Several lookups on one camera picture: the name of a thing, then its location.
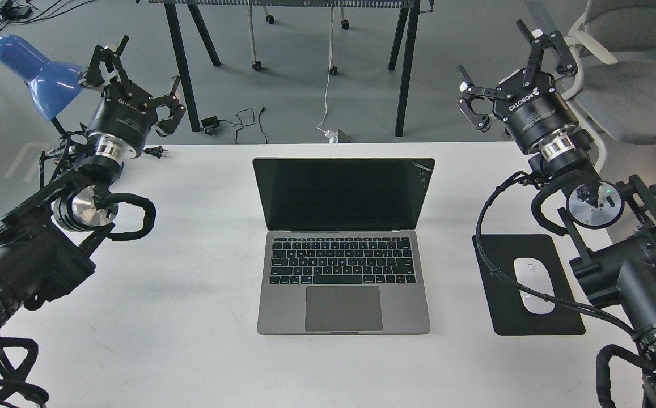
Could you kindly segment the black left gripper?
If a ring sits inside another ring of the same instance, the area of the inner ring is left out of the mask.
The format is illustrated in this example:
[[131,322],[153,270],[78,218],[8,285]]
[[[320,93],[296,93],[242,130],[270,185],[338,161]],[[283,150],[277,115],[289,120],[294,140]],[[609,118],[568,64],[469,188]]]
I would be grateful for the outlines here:
[[[174,134],[186,107],[181,104],[177,92],[181,81],[179,76],[171,78],[169,93],[156,98],[135,83],[128,83],[121,55],[129,39],[128,35],[123,36],[116,48],[97,45],[89,65],[77,73],[77,84],[87,90],[103,91],[86,137],[90,141],[96,141],[102,135],[120,139],[128,145],[126,157],[137,158],[141,156],[152,126],[155,124],[160,137]],[[107,68],[107,73],[115,73],[108,85],[102,75],[102,65]],[[162,107],[168,108],[168,117],[157,120],[156,110]]]

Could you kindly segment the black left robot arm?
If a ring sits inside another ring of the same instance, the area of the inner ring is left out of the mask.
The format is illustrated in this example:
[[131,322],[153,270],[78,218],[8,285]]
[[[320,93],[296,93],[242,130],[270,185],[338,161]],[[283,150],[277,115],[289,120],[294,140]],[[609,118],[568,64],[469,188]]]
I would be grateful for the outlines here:
[[[89,65],[48,59],[17,35],[0,38],[0,63],[28,86],[41,116],[56,117],[81,90],[100,91],[100,103],[89,125],[77,132],[61,131],[61,144],[43,152],[56,159],[49,181],[1,219],[0,331],[21,307],[34,311],[45,302],[70,294],[95,264],[90,256],[106,239],[138,240],[151,232],[156,207],[146,197],[112,193],[126,159],[137,158],[151,129],[172,134],[186,108],[172,78],[171,90],[154,97],[126,75],[121,64],[128,37],[118,46],[96,46]],[[0,405],[19,393],[44,407],[48,394],[27,383],[38,345],[27,338],[0,333]]]

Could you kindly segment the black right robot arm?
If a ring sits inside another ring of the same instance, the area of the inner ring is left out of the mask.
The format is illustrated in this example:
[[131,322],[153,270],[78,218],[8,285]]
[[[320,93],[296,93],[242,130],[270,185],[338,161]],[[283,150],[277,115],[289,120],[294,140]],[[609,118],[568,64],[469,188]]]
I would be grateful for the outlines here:
[[[531,47],[526,67],[494,88],[475,85],[464,67],[458,67],[463,78],[460,111],[482,132],[491,119],[501,121],[522,154],[530,156],[531,172],[509,176],[485,202],[476,223],[476,250],[491,276],[504,284],[625,330],[636,351],[608,345],[596,356],[598,403],[615,406],[610,359],[617,356],[641,369],[644,406],[656,407],[656,188],[637,175],[615,184],[600,178],[589,156],[592,136],[580,127],[555,77],[541,70],[544,52],[551,49],[557,54],[556,73],[573,77],[579,72],[564,36],[530,31],[521,20],[517,26]],[[507,276],[484,250],[484,214],[514,184],[537,189],[531,212],[538,225],[571,237],[579,256],[570,266],[587,304],[531,289]]]

